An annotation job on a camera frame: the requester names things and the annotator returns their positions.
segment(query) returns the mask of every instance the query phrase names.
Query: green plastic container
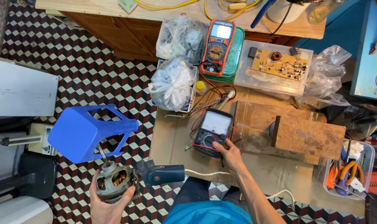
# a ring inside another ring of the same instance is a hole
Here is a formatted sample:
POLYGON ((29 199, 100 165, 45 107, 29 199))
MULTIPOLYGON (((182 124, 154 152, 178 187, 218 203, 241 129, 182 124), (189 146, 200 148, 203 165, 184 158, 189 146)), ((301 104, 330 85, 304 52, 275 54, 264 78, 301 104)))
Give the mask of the green plastic container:
POLYGON ((227 55, 226 65, 224 66, 223 75, 220 77, 204 74, 205 78, 219 82, 232 83, 236 77, 239 60, 241 57, 242 45, 244 43, 245 32, 242 28, 236 27, 233 42, 227 55))

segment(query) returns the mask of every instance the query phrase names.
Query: orange multimeter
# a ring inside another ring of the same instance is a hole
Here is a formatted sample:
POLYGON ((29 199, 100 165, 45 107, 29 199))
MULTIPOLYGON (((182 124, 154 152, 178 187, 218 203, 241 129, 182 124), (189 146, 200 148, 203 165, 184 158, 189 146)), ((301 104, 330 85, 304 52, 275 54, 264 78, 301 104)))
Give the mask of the orange multimeter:
POLYGON ((213 19, 206 34, 205 52, 199 67, 202 74, 221 76, 226 64, 236 24, 230 21, 213 19))

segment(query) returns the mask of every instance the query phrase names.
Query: hand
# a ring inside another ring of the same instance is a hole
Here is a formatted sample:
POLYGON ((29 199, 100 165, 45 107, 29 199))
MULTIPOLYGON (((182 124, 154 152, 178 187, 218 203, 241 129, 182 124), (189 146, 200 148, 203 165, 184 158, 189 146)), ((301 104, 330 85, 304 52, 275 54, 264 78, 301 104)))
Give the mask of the hand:
POLYGON ((226 139, 226 146, 223 146, 215 141, 212 143, 212 145, 222 154, 222 159, 226 161, 231 171, 234 173, 239 173, 247 169, 242 161, 240 150, 229 139, 226 139))
POLYGON ((102 202, 97 195, 96 177, 99 175, 100 170, 97 170, 92 177, 92 184, 89 188, 90 194, 90 215, 93 224, 120 224, 122 218, 122 212, 125 206, 132 199, 135 193, 135 187, 131 186, 122 195, 121 199, 114 204, 108 204, 102 202))

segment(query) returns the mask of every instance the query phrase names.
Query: jeans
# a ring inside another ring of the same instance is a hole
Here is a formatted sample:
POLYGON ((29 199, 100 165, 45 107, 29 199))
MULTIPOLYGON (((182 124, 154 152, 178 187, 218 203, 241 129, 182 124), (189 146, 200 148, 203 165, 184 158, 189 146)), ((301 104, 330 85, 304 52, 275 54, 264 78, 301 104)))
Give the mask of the jeans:
MULTIPOLYGON (((209 186, 210 181, 202 180, 196 177, 188 177, 186 182, 183 184, 179 193, 176 195, 173 201, 172 208, 178 204, 190 203, 190 202, 200 202, 209 201, 209 186)), ((228 201, 236 206, 239 206, 243 210, 249 213, 248 205, 246 201, 239 201, 240 189, 236 186, 231 186, 226 192, 222 201, 228 201)))

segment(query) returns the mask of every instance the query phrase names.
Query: analog multimeter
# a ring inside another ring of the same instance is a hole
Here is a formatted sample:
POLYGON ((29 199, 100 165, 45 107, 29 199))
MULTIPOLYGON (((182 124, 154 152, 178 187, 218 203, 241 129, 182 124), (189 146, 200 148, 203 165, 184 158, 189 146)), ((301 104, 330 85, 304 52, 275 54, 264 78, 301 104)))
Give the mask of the analog multimeter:
POLYGON ((199 67, 202 74, 221 76, 227 55, 233 42, 236 24, 234 22, 213 19, 206 34, 206 45, 199 67))
POLYGON ((229 113, 213 108, 207 109, 194 140, 194 149, 220 158, 220 153, 210 148, 213 148, 214 141, 224 145, 232 120, 233 116, 229 113))

